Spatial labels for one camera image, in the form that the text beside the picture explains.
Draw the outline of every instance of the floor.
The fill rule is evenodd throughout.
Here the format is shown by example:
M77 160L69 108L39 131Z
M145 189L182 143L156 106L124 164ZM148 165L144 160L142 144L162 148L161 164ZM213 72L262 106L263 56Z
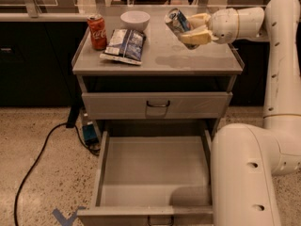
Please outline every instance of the floor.
M18 187L48 133L67 120L69 111L67 107L0 108L1 225L14 225ZM220 126L236 122L261 126L261 107L230 107ZM77 126L81 131L80 119ZM19 225L82 225L75 212L89 207L97 159L81 145L75 129L57 128L24 184L18 204ZM301 172L277 177L274 183L282 225L301 225Z

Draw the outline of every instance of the closed drawer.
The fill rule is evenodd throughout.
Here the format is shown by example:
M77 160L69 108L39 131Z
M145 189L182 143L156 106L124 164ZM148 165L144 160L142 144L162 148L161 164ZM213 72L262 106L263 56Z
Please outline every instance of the closed drawer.
M210 174L198 122L187 126L173 121L160 127L114 121L109 128L103 132L91 206L77 214L84 225L213 222Z
M83 93L91 119L220 118L231 98L226 92Z

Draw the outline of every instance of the cabinet handle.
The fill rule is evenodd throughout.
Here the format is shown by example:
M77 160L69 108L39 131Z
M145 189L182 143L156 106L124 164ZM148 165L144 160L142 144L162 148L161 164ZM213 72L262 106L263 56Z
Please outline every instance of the cabinet handle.
M170 101L168 100L166 104L164 105L152 105L149 101L147 101L147 106L148 107L169 107L170 106Z
M168 224L151 224L151 217L148 216L148 224L149 226L173 226L174 218L173 216L170 218L170 222Z

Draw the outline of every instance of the blue tape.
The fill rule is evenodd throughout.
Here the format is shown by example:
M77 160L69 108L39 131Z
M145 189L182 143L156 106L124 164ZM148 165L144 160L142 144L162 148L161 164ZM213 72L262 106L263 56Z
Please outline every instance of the blue tape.
M56 220L60 223L60 225L62 225L62 226L72 226L72 224L76 220L78 209L85 209L85 207L79 206L77 208L77 210L68 219L66 219L63 216L63 214L57 208L53 211L53 215L55 216Z

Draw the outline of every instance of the black cable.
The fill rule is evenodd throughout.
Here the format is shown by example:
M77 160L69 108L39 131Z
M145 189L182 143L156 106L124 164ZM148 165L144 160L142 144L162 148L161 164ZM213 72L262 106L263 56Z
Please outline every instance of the black cable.
M26 182L26 180L27 180L28 176L30 175L31 171L33 170L33 168L37 166L37 164L38 164L38 162L39 162L39 160L40 160L40 157L41 157L41 155L43 154L43 152L44 152L44 150L45 150L45 147L46 147L46 145L47 145L47 142L48 142L48 139L49 139L50 135L54 132L55 129L57 129L58 127L63 126L63 125L68 125L68 123L67 123L67 122L61 123L61 124L55 126L55 127L49 132L49 134L47 135L47 138L45 139L44 145L43 145L43 147L42 147L41 150L40 150L40 153L39 153L39 155L38 155L36 161L35 161L34 164L31 166L30 170L27 172L27 174L25 175L25 177L23 178L23 180L22 180L22 182L21 182L21 184L20 184L20 186L19 186L19 189L18 189L17 194L16 194L16 197L15 197L14 211L13 211L15 226L19 226L19 223L18 223L18 216L17 216L17 211L18 211L18 210L17 210L17 209L18 209L18 200L19 200L19 196L20 196L21 190L22 190L22 188L23 188L23 186L24 186L24 183ZM92 148L90 148L89 146L87 146L87 145L84 143L84 141L83 141L83 140L81 139L81 137L80 137L79 130L78 130L78 128L77 128L76 125L75 125L75 130L76 130L77 136L78 136L80 142L82 143L82 145L83 145L86 149L88 149L92 154L98 155L100 150L99 150L99 149L92 149Z

